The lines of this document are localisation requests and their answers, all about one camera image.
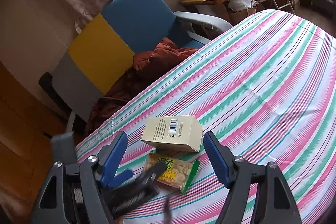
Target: bed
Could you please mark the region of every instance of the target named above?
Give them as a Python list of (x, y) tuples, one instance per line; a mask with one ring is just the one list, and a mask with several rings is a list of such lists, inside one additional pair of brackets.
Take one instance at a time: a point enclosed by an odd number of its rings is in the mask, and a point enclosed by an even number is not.
[[(118, 171), (138, 175), (152, 147), (140, 141), (151, 116), (194, 115), (203, 134), (249, 162), (275, 161), (304, 224), (314, 223), (336, 189), (336, 40), (295, 15), (264, 10), (198, 50), (116, 112), (77, 146), (78, 160), (96, 155), (120, 130), (128, 148)], [(174, 157), (201, 165), (187, 194), (162, 186), (160, 195), (125, 216), (125, 223), (162, 223), (172, 193), (173, 223), (215, 223), (228, 190), (203, 146)], [(252, 185), (242, 223), (249, 223)]]

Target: plastic bag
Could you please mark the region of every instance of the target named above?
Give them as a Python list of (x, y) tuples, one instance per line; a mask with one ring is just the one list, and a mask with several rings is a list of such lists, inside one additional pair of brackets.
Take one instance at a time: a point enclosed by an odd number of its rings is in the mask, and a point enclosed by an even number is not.
[(200, 165), (199, 160), (190, 163), (151, 152), (148, 155), (143, 171), (146, 171), (158, 161), (164, 161), (167, 165), (167, 170), (157, 180), (180, 189), (182, 194), (186, 193)]
[(230, 0), (229, 4), (227, 5), (228, 8), (234, 11), (242, 11), (246, 9), (250, 9), (255, 7), (259, 2), (264, 0)]

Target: white armrest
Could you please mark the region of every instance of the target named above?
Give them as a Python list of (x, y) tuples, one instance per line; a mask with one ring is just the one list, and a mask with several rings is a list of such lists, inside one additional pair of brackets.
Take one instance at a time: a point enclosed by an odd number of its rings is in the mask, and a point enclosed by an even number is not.
[(232, 25), (229, 22), (219, 17), (189, 12), (175, 12), (174, 15), (182, 21), (202, 25), (218, 33), (224, 33), (232, 28)]

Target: metal screw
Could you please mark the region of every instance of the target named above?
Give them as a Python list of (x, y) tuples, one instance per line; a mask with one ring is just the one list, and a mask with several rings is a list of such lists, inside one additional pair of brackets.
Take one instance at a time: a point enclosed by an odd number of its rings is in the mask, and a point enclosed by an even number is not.
[(60, 162), (60, 161), (56, 161), (56, 162), (54, 163), (54, 165), (57, 165), (57, 167), (60, 168), (60, 167), (62, 166), (62, 162)]
[(96, 156), (90, 156), (90, 157), (87, 158), (87, 160), (89, 162), (95, 162), (97, 160), (97, 157)]
[(242, 156), (235, 156), (235, 161), (236, 162), (243, 162), (244, 158)]
[(273, 162), (273, 161), (270, 161), (270, 162), (268, 163), (268, 166), (271, 167), (272, 169), (277, 168), (277, 164), (276, 164), (275, 162)]

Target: wooden floor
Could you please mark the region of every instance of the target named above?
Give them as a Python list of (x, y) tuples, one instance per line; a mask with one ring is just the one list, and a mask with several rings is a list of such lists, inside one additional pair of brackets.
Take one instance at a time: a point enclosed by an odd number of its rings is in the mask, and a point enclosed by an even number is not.
[(0, 79), (0, 204), (14, 224), (27, 223), (52, 164), (45, 134), (63, 133), (66, 121), (25, 90), (1, 63)]
[(335, 31), (336, 31), (336, 26), (332, 22), (330, 18), (328, 18), (325, 15), (322, 15), (321, 13), (307, 9), (304, 7), (300, 7), (295, 11), (295, 14), (299, 17), (302, 17), (306, 20), (309, 20), (313, 24), (317, 25), (320, 27), (322, 30), (326, 31), (327, 33), (331, 34), (333, 37), (335, 37)]

